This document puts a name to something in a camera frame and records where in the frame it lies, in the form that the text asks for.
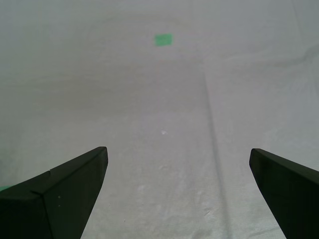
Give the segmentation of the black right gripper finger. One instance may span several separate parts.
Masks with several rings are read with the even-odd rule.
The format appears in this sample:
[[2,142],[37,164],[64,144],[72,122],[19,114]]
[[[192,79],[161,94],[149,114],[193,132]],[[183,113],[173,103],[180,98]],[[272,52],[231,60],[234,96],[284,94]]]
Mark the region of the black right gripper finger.
[[319,237],[319,173],[259,148],[249,166],[268,207],[288,239]]
[[0,189],[2,239],[79,239],[103,185],[99,146],[38,176]]

